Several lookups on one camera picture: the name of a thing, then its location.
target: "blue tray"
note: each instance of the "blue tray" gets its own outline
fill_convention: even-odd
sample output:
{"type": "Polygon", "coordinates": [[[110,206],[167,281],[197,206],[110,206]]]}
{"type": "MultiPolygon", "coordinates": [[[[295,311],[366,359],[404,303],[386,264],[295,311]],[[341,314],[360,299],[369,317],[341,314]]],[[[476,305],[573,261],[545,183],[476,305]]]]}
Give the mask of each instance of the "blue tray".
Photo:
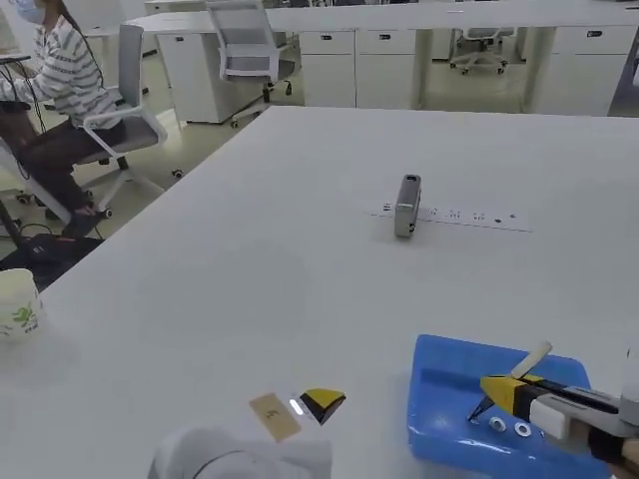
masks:
{"type": "MultiPolygon", "coordinates": [[[[408,396],[408,445],[418,459],[495,478],[608,478],[605,464],[588,455],[572,455],[547,444],[534,426],[528,438],[513,429],[517,420],[492,407],[470,424],[466,417],[482,398],[479,378],[507,374],[525,351],[421,335],[415,345],[408,396]],[[488,425],[501,417],[507,429],[488,425]]],[[[546,356],[532,373],[574,386],[590,387],[583,365],[546,356]]]]}

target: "white ring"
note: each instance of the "white ring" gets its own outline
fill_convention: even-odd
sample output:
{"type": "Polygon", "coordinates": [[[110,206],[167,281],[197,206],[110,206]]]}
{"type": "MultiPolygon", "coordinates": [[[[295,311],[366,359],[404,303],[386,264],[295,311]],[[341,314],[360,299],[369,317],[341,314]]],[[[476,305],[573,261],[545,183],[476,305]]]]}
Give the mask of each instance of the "white ring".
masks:
{"type": "Polygon", "coordinates": [[[497,432],[503,432],[506,430],[506,423],[499,417],[491,417],[488,424],[497,432]]]}
{"type": "Polygon", "coordinates": [[[515,432],[521,437],[529,437],[532,434],[530,426],[525,422],[518,422],[515,424],[515,432]]]}

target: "cup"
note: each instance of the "cup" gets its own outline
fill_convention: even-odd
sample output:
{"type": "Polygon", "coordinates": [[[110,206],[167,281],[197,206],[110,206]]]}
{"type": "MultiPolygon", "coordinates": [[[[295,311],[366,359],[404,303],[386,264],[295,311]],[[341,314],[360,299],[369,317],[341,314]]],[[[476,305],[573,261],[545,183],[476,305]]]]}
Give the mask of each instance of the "cup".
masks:
{"type": "Polygon", "coordinates": [[[0,271],[0,341],[28,339],[42,325],[42,298],[28,269],[0,271]]]}

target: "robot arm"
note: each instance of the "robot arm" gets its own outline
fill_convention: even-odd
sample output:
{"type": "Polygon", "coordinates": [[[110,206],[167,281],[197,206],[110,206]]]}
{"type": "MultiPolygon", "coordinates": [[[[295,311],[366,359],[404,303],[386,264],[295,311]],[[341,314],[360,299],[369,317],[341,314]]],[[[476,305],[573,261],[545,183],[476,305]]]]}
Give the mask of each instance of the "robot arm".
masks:
{"type": "Polygon", "coordinates": [[[327,443],[240,441],[222,428],[192,428],[158,447],[148,479],[329,479],[327,443]]]}

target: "power strip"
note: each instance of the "power strip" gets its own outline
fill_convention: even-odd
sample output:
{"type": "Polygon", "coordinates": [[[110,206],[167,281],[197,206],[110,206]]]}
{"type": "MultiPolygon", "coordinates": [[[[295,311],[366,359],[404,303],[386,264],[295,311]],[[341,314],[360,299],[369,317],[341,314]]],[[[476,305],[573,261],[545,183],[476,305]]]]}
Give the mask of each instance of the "power strip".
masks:
{"type": "MultiPolygon", "coordinates": [[[[374,217],[393,218],[394,210],[393,203],[384,203],[379,208],[371,209],[369,214],[374,217]]],[[[417,219],[422,222],[532,233],[527,218],[522,214],[496,213],[479,208],[421,207],[417,219]]]]}

